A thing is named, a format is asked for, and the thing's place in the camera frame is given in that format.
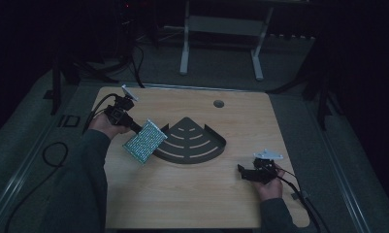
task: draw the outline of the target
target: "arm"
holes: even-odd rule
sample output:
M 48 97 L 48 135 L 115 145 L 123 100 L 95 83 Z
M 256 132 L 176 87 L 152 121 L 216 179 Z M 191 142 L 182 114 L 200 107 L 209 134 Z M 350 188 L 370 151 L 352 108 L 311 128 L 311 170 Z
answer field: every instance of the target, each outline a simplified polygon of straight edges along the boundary
M 90 123 L 80 145 L 58 173 L 41 232 L 104 232 L 105 157 L 111 139 L 127 131 L 125 127 L 112 126 L 105 115 Z
M 282 177 L 284 171 L 278 165 L 278 176 Z M 264 233 L 296 233 L 298 227 L 282 199 L 282 182 L 279 178 L 267 184 L 253 183 L 260 197 L 261 232 Z

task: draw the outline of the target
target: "black cloth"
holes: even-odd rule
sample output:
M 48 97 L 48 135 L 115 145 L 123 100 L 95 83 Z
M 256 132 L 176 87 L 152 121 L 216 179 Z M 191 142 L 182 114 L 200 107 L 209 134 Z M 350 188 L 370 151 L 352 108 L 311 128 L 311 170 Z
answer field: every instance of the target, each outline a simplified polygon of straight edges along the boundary
M 80 145 L 55 180 L 40 232 L 104 232 L 107 207 L 107 178 L 104 171 L 110 139 L 87 130 Z M 261 232 L 298 232 L 281 198 L 260 204 Z

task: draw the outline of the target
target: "person's right hand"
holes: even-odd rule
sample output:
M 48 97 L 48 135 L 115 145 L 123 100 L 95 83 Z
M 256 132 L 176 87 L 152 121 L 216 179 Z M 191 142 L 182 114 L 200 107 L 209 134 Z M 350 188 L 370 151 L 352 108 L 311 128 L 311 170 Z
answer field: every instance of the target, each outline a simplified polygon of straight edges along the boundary
M 277 175 L 279 177 L 284 176 L 284 170 L 282 170 L 281 167 L 279 167 L 277 164 L 276 168 Z M 260 200 L 262 202 L 273 198 L 282 198 L 282 182 L 279 178 L 275 178 L 266 184 L 257 182 L 253 182 L 252 184 L 257 190 Z

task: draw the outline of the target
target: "white stand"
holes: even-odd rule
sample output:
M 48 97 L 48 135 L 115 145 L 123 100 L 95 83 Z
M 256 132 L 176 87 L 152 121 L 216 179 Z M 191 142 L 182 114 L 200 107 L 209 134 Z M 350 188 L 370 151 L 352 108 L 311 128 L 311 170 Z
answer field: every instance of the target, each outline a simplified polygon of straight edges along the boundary
M 258 36 L 258 44 L 256 48 L 251 51 L 251 59 L 254 67 L 255 79 L 257 81 L 262 81 L 264 78 L 258 55 L 263 45 L 264 38 L 266 37 L 267 28 L 273 14 L 273 8 L 268 10 L 266 19 L 264 21 L 259 21 L 222 17 L 191 16 L 189 12 L 189 6 L 190 1 L 187 0 L 185 3 L 184 45 L 182 48 L 179 73 L 182 75 L 187 74 L 189 56 L 188 35 L 190 31 Z

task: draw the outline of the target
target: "wire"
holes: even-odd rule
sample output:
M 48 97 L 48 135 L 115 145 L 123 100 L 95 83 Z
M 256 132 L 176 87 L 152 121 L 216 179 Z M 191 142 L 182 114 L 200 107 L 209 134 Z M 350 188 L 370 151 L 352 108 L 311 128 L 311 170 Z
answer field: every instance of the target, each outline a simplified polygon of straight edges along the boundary
M 162 41 L 165 41 L 165 40 L 170 39 L 170 38 L 172 38 L 172 37 L 175 37 L 175 36 L 177 36 L 177 35 L 182 35 L 183 32 L 184 32 L 184 30 L 180 30 L 179 32 L 175 32 L 175 33 L 173 33 L 173 34 L 171 34 L 171 35 L 169 35 L 169 36 L 160 38 L 160 39 L 158 39 L 158 41 L 159 41 L 159 42 L 162 42 Z
M 53 146 L 56 146 L 56 145 L 61 145 L 63 146 L 63 148 L 65 149 L 65 152 L 64 152 L 64 155 L 63 155 L 63 158 L 57 163 L 57 164 L 53 164 L 51 162 L 49 162 L 47 160 L 47 151 L 49 150 L 49 148 L 53 147 Z M 16 212 L 18 211 L 18 209 L 22 206 L 22 204 L 25 203 L 25 201 L 39 188 L 41 187 L 46 181 L 48 181 L 57 171 L 59 168 L 61 168 L 63 166 L 63 163 L 65 162 L 66 158 L 67 158 L 67 155 L 68 155 L 68 147 L 65 143 L 62 143 L 62 142 L 56 142 L 56 143 L 52 143 L 50 145 L 48 145 L 47 147 L 45 147 L 43 149 L 43 160 L 44 162 L 50 166 L 50 167 L 53 167 L 54 169 L 52 170 L 51 173 L 49 173 L 48 176 L 46 176 L 45 179 L 43 179 L 39 184 L 37 184 L 37 186 L 35 186 L 33 189 L 31 189 L 30 192 L 27 193 L 27 195 L 25 195 L 21 201 L 18 202 L 18 204 L 15 206 L 15 208 L 13 209 L 13 211 L 10 213 L 10 216 L 7 220 L 7 223 L 6 223 L 6 226 L 5 226 L 5 229 L 4 229 L 4 232 L 7 233 L 9 232 L 9 229 L 10 229 L 10 224 L 12 222 L 12 219 L 14 217 L 14 215 L 16 214 Z
M 143 51 L 143 49 L 141 49 L 139 46 L 137 46 L 136 45 L 136 48 L 137 49 L 139 49 L 140 51 L 141 51 L 141 53 L 142 53 L 142 58 L 141 58 L 141 60 L 140 60 L 140 64 L 138 65 L 138 67 L 136 66 L 136 62 L 135 62 L 135 60 L 134 60 L 134 57 L 133 56 L 131 56 L 131 62 L 133 63 L 133 68 L 134 68 L 134 73 L 131 71 L 131 73 L 133 73 L 134 74 L 134 77 L 136 78 L 136 81 L 137 81 L 137 83 L 139 84 L 139 86 L 141 87 L 141 88 L 146 88 L 144 85 L 143 85 L 143 83 L 142 83 L 142 81 L 141 81 L 141 79 L 140 79 L 140 69 L 141 69 L 141 67 L 142 67 L 142 64 L 143 64 L 143 60 L 144 60 L 144 51 Z
M 286 170 L 284 170 L 284 169 L 282 169 L 282 168 L 281 168 L 281 169 L 278 169 L 278 170 L 284 171 L 285 173 L 287 173 L 287 174 L 293 176 L 293 177 L 296 179 L 296 181 L 297 181 L 298 187 L 301 189 L 300 181 L 298 180 L 298 178 L 297 178 L 294 174 L 292 174 L 292 173 L 290 173 L 290 172 L 288 172 L 288 171 L 286 171 Z M 312 202 L 308 199 L 308 197 L 304 197 L 304 199 L 308 201 L 308 204 L 309 204 L 309 205 L 311 206 L 311 208 L 315 211 L 315 213 L 317 214 L 318 218 L 320 218 L 320 220 L 321 220 L 322 224 L 324 225 L 324 228 L 326 229 L 326 231 L 327 231 L 327 232 L 330 232 L 330 229 L 328 228 L 327 223 L 325 222 L 325 220 L 324 220 L 324 218 L 322 217 L 322 215 L 318 212 L 318 210 L 314 207 L 314 205 L 312 204 Z
M 97 113 L 95 113 L 95 116 L 99 115 L 100 113 L 104 112 L 106 109 L 102 109 L 100 111 L 98 111 Z
M 278 174 L 274 174 L 272 173 L 267 167 L 265 166 L 262 166 L 268 173 L 276 176 L 277 178 L 279 178 L 280 180 L 282 180 L 283 182 L 287 183 L 293 190 L 294 192 L 297 194 L 301 204 L 303 204 L 304 208 L 307 210 L 307 213 L 308 213 L 308 217 L 312 220 L 312 222 L 314 223 L 315 225 L 315 228 L 317 229 L 317 232 L 320 233 L 321 232 L 321 228 L 320 228 L 320 225 L 318 224 L 318 221 L 317 219 L 315 218 L 314 214 L 312 213 L 311 209 L 308 207 L 307 203 L 306 203 L 306 200 L 304 199 L 302 193 L 297 189 L 297 187 L 289 182 L 288 180 L 284 179 L 283 177 L 279 176 Z M 291 174 L 290 172 L 284 170 L 284 169 L 277 169 L 277 170 L 282 170 L 290 175 L 292 175 L 293 177 L 296 177 L 295 175 Z
M 84 125 L 84 129 L 82 130 L 82 133 L 85 132 L 85 130 L 87 130 L 91 120 L 94 119 L 94 117 L 97 115 L 96 112 L 97 110 L 100 108 L 100 106 L 103 104 L 104 101 L 106 101 L 108 98 L 114 96 L 115 98 L 118 98 L 119 96 L 117 94 L 108 94 L 106 95 L 103 99 L 100 100 L 100 102 L 98 102 L 98 104 L 95 106 L 95 108 L 91 111 L 91 113 L 88 115 L 88 118 L 87 118 L 87 121 L 85 122 L 85 125 Z

